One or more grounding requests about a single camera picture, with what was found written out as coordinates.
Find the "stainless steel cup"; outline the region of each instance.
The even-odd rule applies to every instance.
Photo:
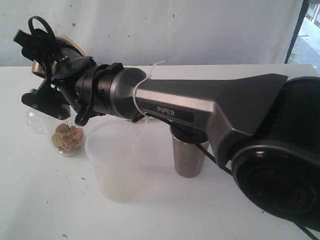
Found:
[[[173,143],[173,158],[174,168],[176,172],[185,177],[193,178],[197,176],[202,169],[206,155],[201,152],[194,143],[181,139],[177,131],[170,127]],[[207,136],[198,137],[198,143],[207,150],[209,147],[209,141]]]

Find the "white table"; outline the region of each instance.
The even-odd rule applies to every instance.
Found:
[[[148,123],[145,142],[154,156],[144,161],[149,187],[127,203],[107,200],[84,153],[64,158],[45,136],[28,131],[21,95],[41,83],[30,70],[0,67],[0,239],[310,239],[295,224],[263,213],[208,159],[199,176],[179,176],[169,128],[156,120]],[[199,65],[157,66],[152,78],[232,79],[267,73],[318,75],[308,64]],[[86,130],[108,118],[91,119]],[[319,232],[313,234],[320,238]]]

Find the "white backdrop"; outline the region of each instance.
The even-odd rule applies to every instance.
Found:
[[[23,66],[13,42],[45,18],[99,63],[283,63],[303,0],[2,0],[0,66]]]

